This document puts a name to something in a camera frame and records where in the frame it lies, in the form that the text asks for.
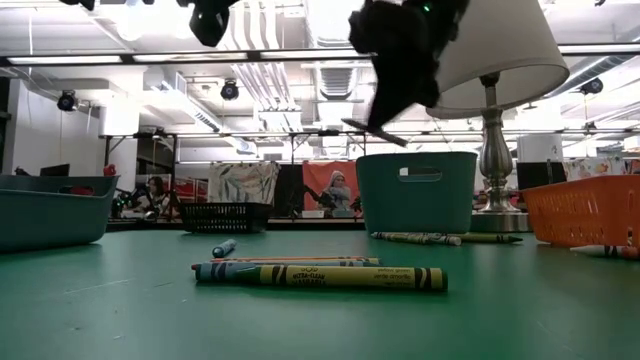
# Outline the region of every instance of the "table lamp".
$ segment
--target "table lamp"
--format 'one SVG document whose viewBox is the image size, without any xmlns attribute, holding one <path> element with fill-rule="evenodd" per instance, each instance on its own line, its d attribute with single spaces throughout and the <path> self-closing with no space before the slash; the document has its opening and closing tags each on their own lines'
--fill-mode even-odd
<svg viewBox="0 0 640 360">
<path fill-rule="evenodd" d="M 480 172 L 489 183 L 487 205 L 472 231 L 524 231 L 528 218 L 505 189 L 511 153 L 502 111 L 536 100 L 569 77 L 537 0 L 471 0 L 457 41 L 440 58 L 442 97 L 427 113 L 440 119 L 483 118 Z"/>
</svg>

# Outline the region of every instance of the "orange plastic basket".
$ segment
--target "orange plastic basket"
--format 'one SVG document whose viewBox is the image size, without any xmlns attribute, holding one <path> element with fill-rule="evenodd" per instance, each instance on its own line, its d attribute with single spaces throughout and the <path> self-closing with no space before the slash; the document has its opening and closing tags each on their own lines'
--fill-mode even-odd
<svg viewBox="0 0 640 360">
<path fill-rule="evenodd" d="M 640 246 L 638 175 L 599 176 L 522 193 L 540 241 L 567 247 Z"/>
</svg>

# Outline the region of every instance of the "wall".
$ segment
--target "wall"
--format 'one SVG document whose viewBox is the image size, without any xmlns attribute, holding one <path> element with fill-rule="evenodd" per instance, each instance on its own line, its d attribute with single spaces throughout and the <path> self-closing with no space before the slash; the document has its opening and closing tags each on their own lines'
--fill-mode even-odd
<svg viewBox="0 0 640 360">
<path fill-rule="evenodd" d="M 72 176 L 102 175 L 104 140 L 98 138 L 100 120 L 83 112 L 65 113 L 56 102 L 11 81 L 3 173 L 21 167 L 37 175 L 40 168 L 71 164 Z M 92 111 L 98 115 L 98 109 Z"/>
</svg>

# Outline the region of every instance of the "blue crayon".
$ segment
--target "blue crayon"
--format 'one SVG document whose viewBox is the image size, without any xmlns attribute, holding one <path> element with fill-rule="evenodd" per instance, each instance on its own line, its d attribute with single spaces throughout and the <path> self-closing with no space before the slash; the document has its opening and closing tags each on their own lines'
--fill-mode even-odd
<svg viewBox="0 0 640 360">
<path fill-rule="evenodd" d="M 196 272 L 196 280 L 205 282 L 233 281 L 235 275 L 240 270 L 253 269 L 258 265 L 286 265 L 288 262 L 206 262 L 191 265 L 191 269 Z M 350 266 L 350 267 L 378 267 L 362 261 L 323 261 L 323 262 L 296 262 L 298 266 Z"/>
<path fill-rule="evenodd" d="M 224 257 L 225 255 L 227 255 L 228 253 L 233 251 L 233 249 L 235 249 L 237 244 L 238 243 L 235 240 L 229 239 L 229 240 L 223 242 L 222 244 L 214 247 L 213 251 L 211 251 L 211 253 L 213 254 L 213 257 L 215 257 L 215 258 Z"/>
</svg>

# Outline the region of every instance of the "black wire basket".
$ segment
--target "black wire basket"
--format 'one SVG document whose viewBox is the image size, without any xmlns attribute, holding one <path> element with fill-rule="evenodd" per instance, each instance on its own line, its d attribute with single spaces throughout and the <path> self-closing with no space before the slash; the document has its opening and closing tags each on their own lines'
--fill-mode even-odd
<svg viewBox="0 0 640 360">
<path fill-rule="evenodd" d="M 258 233 L 273 207 L 259 203 L 180 204 L 184 229 L 192 233 Z"/>
</svg>

